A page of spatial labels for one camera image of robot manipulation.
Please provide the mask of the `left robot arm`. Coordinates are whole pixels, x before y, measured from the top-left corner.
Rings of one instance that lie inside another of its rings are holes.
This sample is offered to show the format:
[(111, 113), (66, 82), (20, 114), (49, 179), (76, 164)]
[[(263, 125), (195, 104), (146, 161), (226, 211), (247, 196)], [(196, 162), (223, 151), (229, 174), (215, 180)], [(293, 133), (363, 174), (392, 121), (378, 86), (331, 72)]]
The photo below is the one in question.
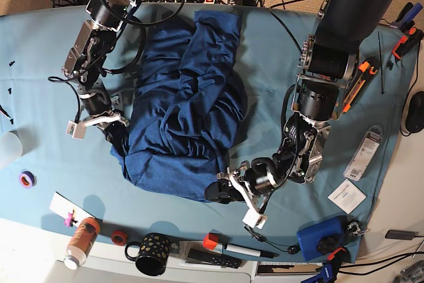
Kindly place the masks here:
[(304, 42), (297, 81), (288, 88), (281, 115), (282, 141), (271, 157), (223, 172), (205, 190), (209, 201), (243, 201), (263, 215), (272, 194), (286, 182), (314, 181), (343, 94), (359, 70), (359, 48), (392, 0), (324, 0), (314, 31)]

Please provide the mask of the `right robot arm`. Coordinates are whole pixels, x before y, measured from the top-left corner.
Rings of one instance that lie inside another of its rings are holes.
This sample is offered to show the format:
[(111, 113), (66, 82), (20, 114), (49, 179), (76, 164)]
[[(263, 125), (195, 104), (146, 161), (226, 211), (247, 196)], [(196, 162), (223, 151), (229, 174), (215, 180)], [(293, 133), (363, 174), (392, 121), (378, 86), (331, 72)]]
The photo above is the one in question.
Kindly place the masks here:
[[(74, 45), (62, 66), (61, 78), (50, 76), (48, 81), (68, 84), (78, 99), (78, 111), (68, 123), (66, 132), (82, 140), (88, 127), (100, 129), (114, 149), (124, 155), (128, 149), (129, 120), (115, 105), (101, 79), (108, 74), (131, 71), (142, 56), (146, 43), (146, 30), (155, 22), (143, 23), (135, 13), (144, 0), (89, 0), (85, 10), (90, 18), (83, 22)], [(107, 55), (116, 47), (125, 27), (137, 27), (141, 33), (136, 56), (126, 66), (108, 70), (104, 68)]]

